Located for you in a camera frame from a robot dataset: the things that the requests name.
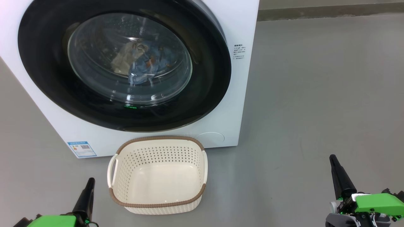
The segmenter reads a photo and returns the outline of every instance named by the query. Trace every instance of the glass door window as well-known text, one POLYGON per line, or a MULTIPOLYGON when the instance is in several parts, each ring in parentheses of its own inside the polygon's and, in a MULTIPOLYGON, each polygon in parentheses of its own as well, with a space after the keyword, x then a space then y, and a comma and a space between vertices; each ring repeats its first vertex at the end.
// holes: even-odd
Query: glass door window
POLYGON ((87 20, 69 38, 76 75, 91 89, 129 105, 157 105, 179 94, 192 75, 181 40, 145 17, 110 13, 87 20))

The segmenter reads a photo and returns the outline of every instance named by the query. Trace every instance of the concrete floor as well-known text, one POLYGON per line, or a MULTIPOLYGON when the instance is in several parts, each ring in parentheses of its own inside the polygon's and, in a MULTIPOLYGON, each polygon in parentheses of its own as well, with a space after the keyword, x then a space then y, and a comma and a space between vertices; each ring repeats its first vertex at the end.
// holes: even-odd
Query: concrete floor
POLYGON ((209 149, 200 205, 166 216, 115 204, 109 158, 76 159, 1 65, 2 225, 71 211, 94 177, 100 227, 324 226, 332 153, 358 190, 404 190, 403 36, 404 15, 259 22, 240 143, 209 149))

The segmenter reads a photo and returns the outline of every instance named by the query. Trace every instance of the white washing machine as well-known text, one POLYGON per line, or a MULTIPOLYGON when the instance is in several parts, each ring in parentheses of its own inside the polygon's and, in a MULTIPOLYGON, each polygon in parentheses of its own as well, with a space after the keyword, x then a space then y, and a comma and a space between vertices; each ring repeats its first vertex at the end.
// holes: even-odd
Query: white washing machine
POLYGON ((0 57, 78 158, 236 146, 259 0, 3 0, 0 57))

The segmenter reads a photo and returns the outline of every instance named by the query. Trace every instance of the circular button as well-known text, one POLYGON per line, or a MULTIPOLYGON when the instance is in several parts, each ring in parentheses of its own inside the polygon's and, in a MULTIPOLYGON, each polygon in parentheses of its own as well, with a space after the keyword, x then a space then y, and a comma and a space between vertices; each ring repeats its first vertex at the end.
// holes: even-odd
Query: circular button
POLYGON ((204 147, 220 146, 225 140, 225 137, 217 132, 205 132, 196 137, 196 139, 202 143, 204 147))

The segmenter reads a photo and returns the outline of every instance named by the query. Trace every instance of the white plastic basket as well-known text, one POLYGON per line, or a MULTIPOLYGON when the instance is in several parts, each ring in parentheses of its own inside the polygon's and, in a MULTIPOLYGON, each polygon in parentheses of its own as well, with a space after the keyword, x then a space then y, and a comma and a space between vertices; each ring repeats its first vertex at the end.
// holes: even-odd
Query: white plastic basket
POLYGON ((195 209, 207 177, 208 159, 202 144, 194 138, 174 136, 126 142, 112 157, 107 172, 112 199, 136 214, 195 209))

